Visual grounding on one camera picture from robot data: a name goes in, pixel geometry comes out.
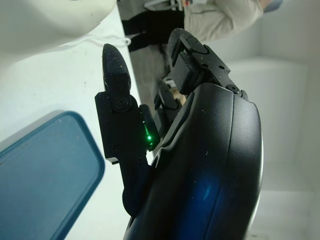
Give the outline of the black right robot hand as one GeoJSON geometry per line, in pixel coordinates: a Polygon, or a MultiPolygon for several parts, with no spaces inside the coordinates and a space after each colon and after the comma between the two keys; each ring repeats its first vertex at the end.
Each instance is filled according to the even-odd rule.
{"type": "Polygon", "coordinates": [[[119,164],[126,240],[243,240],[263,175],[259,111],[229,68],[184,29],[168,41],[172,78],[186,101],[162,90],[156,116],[130,94],[121,53],[102,49],[95,96],[106,159],[119,164]]]}

